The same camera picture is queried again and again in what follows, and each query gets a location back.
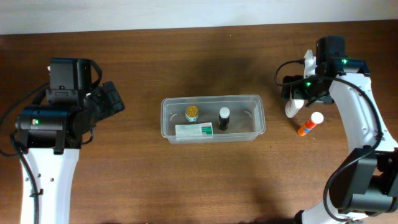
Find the white spray bottle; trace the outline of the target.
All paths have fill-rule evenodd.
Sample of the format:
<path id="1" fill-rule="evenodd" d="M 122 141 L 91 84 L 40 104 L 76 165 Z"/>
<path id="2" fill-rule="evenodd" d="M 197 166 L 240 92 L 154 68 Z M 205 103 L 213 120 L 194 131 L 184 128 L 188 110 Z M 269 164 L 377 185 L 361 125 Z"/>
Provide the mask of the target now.
<path id="1" fill-rule="evenodd" d="M 285 106 L 285 115 L 288 118 L 293 118 L 304 105 L 302 99 L 290 99 Z"/>

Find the orange tube white cap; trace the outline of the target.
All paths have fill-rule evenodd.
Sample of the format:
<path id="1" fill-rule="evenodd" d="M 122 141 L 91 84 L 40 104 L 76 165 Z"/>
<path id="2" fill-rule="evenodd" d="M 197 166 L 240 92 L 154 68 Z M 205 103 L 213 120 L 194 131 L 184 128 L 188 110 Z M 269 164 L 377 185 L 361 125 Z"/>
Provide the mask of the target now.
<path id="1" fill-rule="evenodd" d="M 312 113 L 310 119 L 298 129 L 297 134 L 299 136 L 307 135 L 316 125 L 321 124 L 323 120 L 324 116 L 320 112 Z"/>

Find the clear plastic container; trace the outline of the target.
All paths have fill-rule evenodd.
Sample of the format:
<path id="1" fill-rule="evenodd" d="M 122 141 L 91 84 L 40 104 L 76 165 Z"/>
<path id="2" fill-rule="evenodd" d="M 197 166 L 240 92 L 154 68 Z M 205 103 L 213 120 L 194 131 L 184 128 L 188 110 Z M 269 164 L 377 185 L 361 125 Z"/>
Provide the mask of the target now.
<path id="1" fill-rule="evenodd" d="M 185 110 L 190 105 L 198 108 L 198 119 L 192 123 L 185 117 Z M 219 129 L 219 111 L 222 107 L 230 110 L 226 131 Z M 162 136 L 171 144 L 252 141 L 266 130 L 262 98 L 258 95 L 166 98 L 161 104 L 160 122 Z M 212 123 L 213 135 L 176 137 L 176 125 L 198 123 Z"/>

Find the small jar gold lid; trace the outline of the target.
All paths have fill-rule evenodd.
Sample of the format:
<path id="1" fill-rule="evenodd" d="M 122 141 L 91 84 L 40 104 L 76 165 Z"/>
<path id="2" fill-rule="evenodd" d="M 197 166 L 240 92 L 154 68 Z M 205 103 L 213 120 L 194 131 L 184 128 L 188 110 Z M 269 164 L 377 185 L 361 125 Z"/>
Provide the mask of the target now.
<path id="1" fill-rule="evenodd" d="M 198 108 L 195 105 L 190 105 L 185 110 L 185 117 L 188 122 L 196 122 L 198 119 Z"/>

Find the dark bottle white cap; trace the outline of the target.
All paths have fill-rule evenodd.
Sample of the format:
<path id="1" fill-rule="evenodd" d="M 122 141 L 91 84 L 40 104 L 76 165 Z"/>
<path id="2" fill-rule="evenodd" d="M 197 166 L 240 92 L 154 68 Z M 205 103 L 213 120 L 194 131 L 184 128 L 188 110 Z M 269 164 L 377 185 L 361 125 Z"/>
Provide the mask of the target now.
<path id="1" fill-rule="evenodd" d="M 229 125 L 230 110 L 227 107 L 222 107 L 219 111 L 219 129 L 226 131 Z"/>

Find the white green medicine box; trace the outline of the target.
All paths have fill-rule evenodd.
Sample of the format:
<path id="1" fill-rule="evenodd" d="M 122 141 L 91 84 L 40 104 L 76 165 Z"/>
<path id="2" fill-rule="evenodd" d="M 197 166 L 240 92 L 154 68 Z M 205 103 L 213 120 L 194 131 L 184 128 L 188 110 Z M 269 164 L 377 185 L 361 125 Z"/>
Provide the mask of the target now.
<path id="1" fill-rule="evenodd" d="M 181 138 L 213 135 L 213 125 L 212 123 L 176 125 L 175 135 Z"/>

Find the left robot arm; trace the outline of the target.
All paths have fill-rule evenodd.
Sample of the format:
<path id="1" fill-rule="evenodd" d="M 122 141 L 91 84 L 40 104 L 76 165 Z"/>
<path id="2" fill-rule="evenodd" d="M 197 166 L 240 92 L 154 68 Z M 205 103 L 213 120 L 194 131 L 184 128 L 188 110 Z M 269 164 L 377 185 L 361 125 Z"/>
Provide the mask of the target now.
<path id="1" fill-rule="evenodd" d="M 17 117 L 10 139 L 21 162 L 21 223 L 68 223 L 83 136 L 125 109 L 113 82 L 85 58 L 53 58 L 50 81 Z"/>

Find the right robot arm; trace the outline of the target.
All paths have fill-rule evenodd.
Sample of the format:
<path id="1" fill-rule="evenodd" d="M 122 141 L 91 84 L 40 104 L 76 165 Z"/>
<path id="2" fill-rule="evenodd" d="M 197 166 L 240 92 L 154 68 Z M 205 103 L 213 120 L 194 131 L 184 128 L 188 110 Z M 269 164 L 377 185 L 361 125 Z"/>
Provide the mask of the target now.
<path id="1" fill-rule="evenodd" d="M 346 54 L 345 39 L 329 35 L 300 59 L 302 75 L 277 81 L 285 113 L 294 117 L 314 103 L 335 104 L 348 141 L 348 157 L 325 184 L 321 202 L 294 216 L 294 222 L 361 223 L 397 210 L 397 141 L 373 97 L 364 60 Z"/>

